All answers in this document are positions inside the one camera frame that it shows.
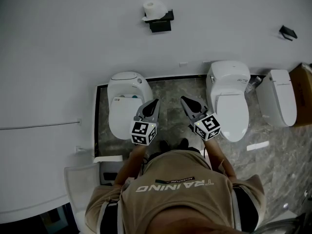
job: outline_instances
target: toilet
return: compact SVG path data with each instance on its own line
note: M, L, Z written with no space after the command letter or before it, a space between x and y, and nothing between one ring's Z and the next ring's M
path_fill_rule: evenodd
M230 142L241 140L249 124L244 91L250 80L248 67L239 61L216 61L207 74L208 113L216 113L221 135Z
M289 127L297 118L293 85L287 70L271 70L256 88L264 120L276 127Z
M130 139L130 123L138 108L153 99L150 85L138 73L118 73L108 83L107 97L112 134L120 139Z

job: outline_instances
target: black bracket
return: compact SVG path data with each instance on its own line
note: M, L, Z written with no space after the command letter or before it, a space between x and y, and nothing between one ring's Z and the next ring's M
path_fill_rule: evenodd
M289 29L289 28L285 27L284 25L280 28L279 32L282 34L282 36L283 36L285 39L287 39L287 40L289 40L289 41L292 41L293 39L288 38L288 37L286 37L285 35L288 35L288 36L293 37L293 38L295 38L295 39L298 38L297 35L296 35L296 33L294 32L294 30Z
M150 20L150 21L145 21L145 23L150 24L150 29L153 33L155 32L164 32L164 31L171 31L171 24L170 21L174 20L174 13L173 11L168 11L164 17L161 19L156 19L156 20Z

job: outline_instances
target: man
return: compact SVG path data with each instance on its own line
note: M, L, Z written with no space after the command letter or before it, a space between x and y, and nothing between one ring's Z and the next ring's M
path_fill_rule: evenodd
M197 149L188 146L187 139L182 140L178 150L172 151L162 141L163 152L152 155L143 175L125 189L125 181L138 176L147 148L137 145L119 171L113 187L99 186L94 190L85 215L88 228L99 232L102 205L119 199L126 234L241 233L234 229L231 194L233 187L242 186L256 199L258 216L255 223L247 219L242 225L252 224L245 229L255 229L265 212L259 176L247 181L237 180L216 140L213 138L204 144L211 167ZM247 207L248 212L242 213L240 207L239 211L241 217L250 218L254 209Z

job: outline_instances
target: toilet paper roll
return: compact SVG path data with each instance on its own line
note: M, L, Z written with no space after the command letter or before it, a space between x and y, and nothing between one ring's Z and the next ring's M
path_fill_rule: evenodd
M143 21L161 19L168 13L166 6L157 0L148 1L143 4L146 16L142 18Z

